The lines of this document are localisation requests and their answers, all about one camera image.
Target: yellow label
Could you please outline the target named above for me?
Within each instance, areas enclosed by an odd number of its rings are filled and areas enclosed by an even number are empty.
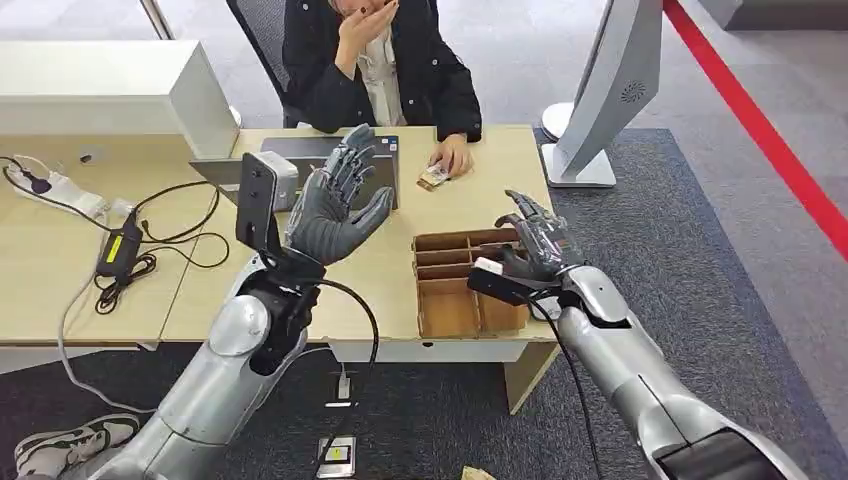
[[[330,449],[327,450],[327,460],[331,462],[347,460],[347,447],[330,447]]]
[[[106,257],[106,263],[112,263],[115,261],[115,257],[118,255],[118,249],[121,248],[121,239],[124,238],[120,235],[115,237],[115,243],[112,244],[112,249],[109,250],[109,256]]]

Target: wire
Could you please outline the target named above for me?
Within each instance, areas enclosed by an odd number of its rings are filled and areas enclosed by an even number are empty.
[[[574,378],[574,384],[577,386],[577,396],[580,398],[580,407],[583,409],[583,420],[586,423],[586,434],[589,437],[589,449],[592,451],[592,460],[595,463],[595,473],[598,476],[598,480],[603,480],[604,476],[601,473],[601,461],[598,456],[598,447],[595,442],[594,429],[592,428],[592,417],[589,415],[589,407],[586,406],[586,393],[583,391],[583,384],[580,382],[580,377],[577,376],[577,368],[574,366],[574,360],[571,358],[571,354],[568,353],[568,349],[565,348],[562,337],[559,336],[559,330],[547,310],[539,305],[539,302],[533,299],[532,296],[527,297],[527,304],[536,307],[537,310],[542,312],[542,315],[545,317],[545,320],[548,321],[548,325],[551,326],[551,330],[553,330],[554,335],[557,337],[559,348],[562,350],[563,356],[565,356],[565,361],[568,363],[569,370],[571,370],[571,376]]]
[[[23,169],[24,169],[23,165],[21,165],[21,162],[19,162],[19,161],[15,160],[15,159],[14,159],[14,158],[12,158],[12,157],[7,157],[7,156],[5,156],[5,155],[0,155],[0,159],[8,160],[8,161],[12,162],[12,165],[14,165],[14,166],[18,167],[18,169],[20,169],[20,170],[23,170]]]
[[[300,358],[300,357],[307,355],[307,354],[310,354],[312,352],[322,352],[322,351],[332,352],[333,349],[330,348],[330,347],[318,347],[318,348],[313,348],[311,350],[304,350],[304,351],[300,352],[300,355],[298,355],[297,358]],[[341,367],[342,367],[342,375],[344,375],[346,377],[347,371],[344,368],[344,362],[339,362],[339,365],[341,365]]]
[[[30,157],[29,155],[18,155],[18,154],[14,155],[14,156],[17,157],[17,158],[20,158],[20,159],[23,159],[23,160],[29,160],[30,162],[35,162],[35,163],[41,165],[41,168],[43,168],[47,172],[48,175],[50,174],[50,172],[53,171],[52,168],[48,167],[44,162],[42,162],[41,160],[39,160],[35,157]],[[56,163],[59,165],[59,173],[64,174],[65,173],[65,164],[58,161],[58,160],[56,161]]]
[[[193,260],[190,256],[186,255],[182,250],[176,247],[172,247],[171,245],[177,245],[180,243],[187,243],[195,239],[199,239],[202,237],[215,237],[224,242],[225,252],[223,257],[215,263],[204,264]],[[197,235],[193,235],[191,237],[185,238],[180,241],[170,242],[169,244],[162,245],[159,247],[151,248],[145,252],[142,252],[141,255],[136,258],[136,264],[133,268],[133,271],[127,276],[126,280],[119,281],[114,280],[109,285],[103,286],[98,282],[100,277],[99,275],[94,276],[94,285],[100,289],[100,298],[97,299],[97,303],[94,305],[94,310],[100,315],[108,315],[112,313],[115,308],[118,306],[118,301],[120,300],[121,293],[124,292],[133,282],[141,279],[142,277],[153,273],[156,270],[156,263],[158,262],[158,258],[156,255],[153,255],[153,252],[161,251],[161,250],[171,250],[178,253],[181,257],[183,257],[188,263],[203,269],[210,269],[221,266],[224,262],[230,258],[230,242],[224,238],[223,235],[215,232],[202,232]]]
[[[347,285],[334,282],[332,280],[325,280],[323,278],[298,279],[298,282],[301,285],[326,285],[328,287],[333,287],[348,294],[351,298],[356,300],[357,303],[359,303],[363,310],[365,310],[365,314],[368,315],[368,321],[371,323],[371,333],[373,334],[373,340],[371,343],[371,355],[368,358],[368,370],[365,372],[364,379],[362,381],[362,386],[360,387],[359,393],[356,395],[356,398],[351,398],[350,408],[345,412],[338,425],[336,425],[336,428],[333,430],[333,434],[327,440],[327,444],[324,445],[324,448],[321,450],[321,454],[318,455],[318,458],[316,459],[315,470],[312,472],[312,476],[309,477],[310,479],[313,479],[318,476],[318,471],[321,470],[323,459],[327,457],[327,452],[330,451],[330,447],[332,447],[333,442],[339,435],[341,435],[341,433],[345,429],[348,428],[348,423],[350,423],[350,419],[353,416],[354,409],[359,406],[359,401],[365,396],[365,391],[371,381],[371,373],[374,371],[374,364],[377,362],[377,350],[380,348],[380,328],[377,326],[377,318],[374,316],[374,312],[371,311],[371,307],[368,306],[368,302],[366,302],[361,296],[359,296],[358,293],[356,293]]]
[[[183,189],[183,188],[197,187],[197,186],[200,186],[200,185],[212,185],[212,184],[203,180],[203,181],[199,181],[199,182],[183,183],[183,184],[180,184],[180,185],[175,185],[173,187],[166,188],[165,190],[157,192],[157,193],[145,198],[144,200],[138,202],[138,204],[133,208],[130,215],[137,214],[141,210],[142,207],[144,207],[148,203],[152,202],[153,200],[156,200],[157,198],[161,197],[162,195],[165,195],[167,193],[170,193],[170,192],[173,192],[173,191],[176,191],[176,190],[180,190],[180,189]],[[213,188],[215,189],[215,193],[212,197],[212,205],[209,207],[209,211],[206,212],[206,215],[203,218],[201,218],[199,222],[194,224],[194,226],[192,226],[192,227],[190,227],[186,230],[183,230],[180,233],[171,235],[169,237],[157,238],[153,234],[150,233],[150,222],[148,222],[147,220],[142,220],[141,221],[141,229],[144,231],[145,235],[150,237],[150,240],[142,240],[141,243],[161,243],[161,244],[166,244],[166,245],[167,244],[183,243],[184,240],[181,240],[180,237],[184,237],[186,235],[192,234],[192,233],[196,232],[197,230],[199,230],[200,228],[202,228],[204,225],[206,225],[206,223],[209,221],[209,219],[212,218],[212,215],[215,214],[215,211],[218,210],[218,204],[221,201],[221,191],[218,190],[214,185],[213,185]]]
[[[80,283],[80,286],[77,289],[76,293],[71,298],[71,300],[68,302],[67,306],[62,311],[62,314],[59,317],[59,332],[56,335],[56,339],[57,339],[57,343],[58,343],[58,349],[59,349],[59,358],[62,360],[62,365],[65,367],[65,373],[68,375],[68,379],[71,381],[71,383],[73,383],[74,385],[76,385],[77,387],[79,387],[83,390],[86,390],[88,392],[91,392],[91,393],[97,395],[97,397],[100,398],[100,400],[103,400],[103,402],[106,403],[107,405],[109,405],[111,407],[115,407],[115,408],[120,408],[122,410],[128,410],[128,411],[134,412],[134,413],[140,413],[140,414],[153,413],[153,412],[156,411],[155,408],[154,409],[142,409],[142,408],[133,407],[131,405],[125,405],[125,404],[120,403],[120,402],[115,402],[115,401],[109,399],[109,397],[107,397],[106,394],[104,394],[100,390],[92,387],[91,385],[88,385],[86,383],[81,382],[79,379],[77,379],[77,376],[74,374],[74,371],[71,368],[71,363],[68,361],[68,352],[65,350],[65,323],[67,322],[68,314],[70,313],[71,308],[73,308],[74,304],[77,303],[77,301],[80,299],[80,297],[82,297],[83,292],[85,292],[85,290],[88,288],[89,284],[91,283],[92,279],[94,278],[95,271],[97,269],[97,262],[100,260],[100,250],[102,250],[103,245],[106,244],[107,238],[108,238],[107,232],[104,232],[103,238],[100,240],[100,247],[97,249],[97,257],[95,257],[94,266],[92,266],[91,272],[85,277],[85,281]]]
[[[6,160],[11,160],[15,164],[17,164],[17,166],[19,168],[21,168],[21,170],[23,170],[23,168],[20,167],[21,164],[18,163],[17,161],[12,160],[9,157],[0,157],[0,158],[6,159]],[[70,211],[76,213],[77,215],[79,215],[80,217],[88,220],[89,223],[95,225],[97,228],[99,228],[101,230],[105,230],[105,231],[110,232],[110,233],[117,231],[117,229],[109,228],[106,225],[103,225],[102,223],[98,222],[94,218],[89,217],[82,210],[78,209],[77,207],[75,207],[73,205],[68,205],[67,203],[57,202],[56,200],[53,200],[52,198],[47,198],[44,195],[41,195],[40,193],[35,193],[32,190],[30,190],[29,188],[26,188],[22,185],[19,185],[18,182],[12,180],[12,177],[9,175],[9,167],[3,167],[3,176],[6,177],[6,180],[9,183],[11,183],[13,186],[17,187],[21,191],[26,192],[26,193],[32,195],[33,197],[38,197],[39,200],[42,200],[42,201],[45,201],[47,203],[56,205],[57,207],[62,207],[62,208],[65,208],[67,210],[70,210]]]

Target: office chair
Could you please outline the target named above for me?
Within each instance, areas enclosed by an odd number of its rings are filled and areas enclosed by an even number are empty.
[[[259,57],[280,102],[283,104],[283,127],[295,128],[303,115],[286,101],[286,88],[290,81],[283,65],[283,41],[286,37],[286,1],[296,0],[227,0],[236,21]],[[437,0],[427,0],[439,22]]]

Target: wooden desk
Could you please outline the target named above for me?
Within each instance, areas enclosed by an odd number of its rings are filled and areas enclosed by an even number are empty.
[[[54,169],[62,162],[77,185],[108,201],[137,202],[201,179],[188,165],[191,151],[180,135],[4,136],[0,152],[33,156]],[[93,155],[88,164],[79,161],[84,154]],[[196,223],[211,199],[209,187],[177,191],[151,203],[143,218],[150,220],[152,232],[165,236]],[[56,343],[59,315],[94,269],[102,233],[79,217],[15,194],[0,180],[0,343]],[[187,254],[193,247],[180,246]],[[68,343],[157,342],[187,264],[174,252],[157,256],[156,271],[127,290],[110,315],[94,311],[99,291],[89,287],[69,315]]]
[[[411,243],[421,233],[490,228],[498,216],[514,210],[504,188],[550,206],[532,132],[529,127],[488,127],[485,140],[473,147],[475,171],[434,193],[415,185],[435,145],[433,129],[378,129],[378,133],[400,137],[400,209],[354,255],[332,266],[328,278],[350,285],[370,303],[380,326],[381,354],[447,349],[474,351],[485,358],[499,348],[517,347],[523,352],[518,361],[504,364],[510,411],[515,413],[558,352],[552,333],[530,321],[521,331],[492,339],[423,342],[418,336]],[[295,135],[318,133],[244,130],[233,155],[258,150],[266,137]],[[188,165],[191,152],[179,136],[0,137],[0,152],[32,155],[45,162],[61,160],[77,184],[109,200],[135,202],[162,188],[200,179]],[[80,164],[77,159],[87,153],[94,154],[94,160]],[[145,218],[154,232],[177,232],[196,222],[210,200],[207,188],[174,192],[146,208]],[[69,343],[204,341],[235,275],[252,253],[235,239],[235,217],[235,207],[224,200],[205,229],[229,239],[232,253],[224,265],[201,270],[187,266],[175,253],[160,252],[157,271],[125,292],[113,314],[94,312],[97,292],[89,289],[69,318]],[[100,238],[100,232],[84,220],[0,187],[0,304],[6,309],[0,319],[0,343],[55,343],[58,315],[93,268]],[[220,248],[211,240],[181,247],[199,262],[216,260]],[[313,314],[310,341],[368,348],[367,318],[345,295],[323,289]]]
[[[418,303],[412,269],[412,238],[435,232],[492,228],[495,219],[515,210],[515,205],[503,190],[511,188],[527,193],[542,205],[550,207],[547,186],[542,174],[532,131],[527,126],[488,127],[484,141],[475,144],[474,171],[462,178],[427,192],[415,185],[435,146],[434,129],[406,127],[378,128],[380,135],[399,136],[399,209],[392,212],[386,223],[353,255],[331,266],[327,278],[342,282],[356,290],[370,304],[380,327],[381,352],[394,350],[411,352],[422,349],[418,333]],[[247,151],[259,151],[267,137],[320,135],[314,130],[243,130],[233,151],[240,156]],[[224,234],[233,250],[230,260],[215,270],[201,270],[191,265],[177,297],[168,322],[162,331],[163,341],[202,341],[232,286],[236,274],[244,267],[252,252],[235,239],[236,208],[222,204],[219,214],[208,224],[209,231]],[[285,218],[281,216],[280,225]],[[220,255],[217,246],[197,245],[192,259],[201,263],[213,261]],[[328,342],[337,346],[350,343],[367,351],[371,329],[361,308],[349,297],[330,288],[321,291],[318,306],[313,309],[309,340]],[[510,410],[514,413],[541,378],[558,352],[553,334],[541,322],[529,321],[527,327],[492,339],[478,349],[485,359],[486,350],[509,348],[510,343],[524,353],[518,362],[505,364]],[[476,339],[427,340],[429,347],[438,350],[480,347]]]

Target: white shirt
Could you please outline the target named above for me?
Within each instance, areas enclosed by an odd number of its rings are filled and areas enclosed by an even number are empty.
[[[371,100],[377,125],[396,127],[406,125],[400,102],[397,81],[397,64],[392,48],[392,31],[387,28],[379,37],[365,46],[356,60],[362,80]]]

